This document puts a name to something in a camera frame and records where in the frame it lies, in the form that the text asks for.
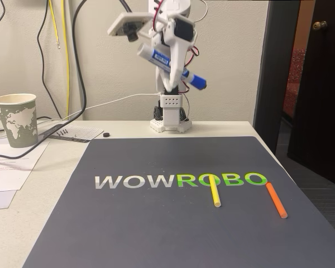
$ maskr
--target door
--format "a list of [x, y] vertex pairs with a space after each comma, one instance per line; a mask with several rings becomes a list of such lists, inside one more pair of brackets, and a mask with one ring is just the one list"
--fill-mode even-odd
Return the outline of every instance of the door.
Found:
[[335, 0], [315, 2], [288, 156], [335, 183]]

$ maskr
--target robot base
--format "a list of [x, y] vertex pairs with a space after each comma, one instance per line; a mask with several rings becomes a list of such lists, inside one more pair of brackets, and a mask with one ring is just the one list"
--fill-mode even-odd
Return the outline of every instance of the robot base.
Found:
[[157, 121], [155, 119], [150, 121], [150, 127], [156, 132], [164, 132], [164, 131], [179, 131], [180, 133], [184, 133], [186, 130], [192, 127], [192, 121], [180, 121], [178, 127], [165, 127], [162, 121]]

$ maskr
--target wall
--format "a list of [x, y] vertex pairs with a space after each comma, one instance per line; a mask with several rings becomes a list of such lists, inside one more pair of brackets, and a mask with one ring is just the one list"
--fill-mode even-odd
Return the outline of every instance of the wall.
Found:
[[[80, 0], [72, 0], [73, 10]], [[129, 0], [134, 11], [146, 11], [147, 1]], [[190, 117], [194, 120], [253, 121], [268, 1], [207, 1], [207, 17], [197, 23], [200, 57], [189, 69], [205, 77], [208, 88], [192, 89]], [[36, 35], [44, 16], [45, 0], [5, 0], [0, 24], [0, 95], [28, 92], [38, 96], [38, 116], [56, 117], [41, 82], [41, 56]], [[65, 113], [65, 60], [61, 36], [60, 1], [54, 0], [61, 50], [55, 43], [51, 16], [41, 34], [45, 54], [45, 81]], [[107, 29], [123, 12], [119, 1], [89, 0], [76, 24], [77, 43], [88, 106], [130, 94], [155, 92], [155, 67], [136, 56], [143, 39], [129, 43], [110, 37]], [[204, 13], [204, 4], [192, 0], [190, 18]], [[79, 109], [79, 88], [72, 68], [71, 111]], [[156, 97], [135, 97], [91, 109], [90, 120], [147, 120]]]

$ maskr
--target white desk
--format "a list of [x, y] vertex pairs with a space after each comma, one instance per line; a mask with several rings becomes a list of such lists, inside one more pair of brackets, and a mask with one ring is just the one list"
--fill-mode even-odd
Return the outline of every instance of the white desk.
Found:
[[[40, 133], [54, 124], [43, 125], [39, 125]], [[147, 121], [76, 121], [73, 125], [102, 128], [111, 134], [109, 138], [254, 136], [274, 157], [248, 122], [193, 122], [193, 128], [184, 134], [156, 133]], [[0, 210], [0, 268], [23, 265], [87, 146], [49, 141], [10, 207]]]

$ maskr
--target paper cup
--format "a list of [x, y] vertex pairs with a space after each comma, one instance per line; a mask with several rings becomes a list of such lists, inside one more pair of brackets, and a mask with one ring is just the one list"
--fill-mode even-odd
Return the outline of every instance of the paper cup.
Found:
[[38, 142], [35, 99], [33, 94], [0, 97], [0, 119], [11, 147], [23, 148]]

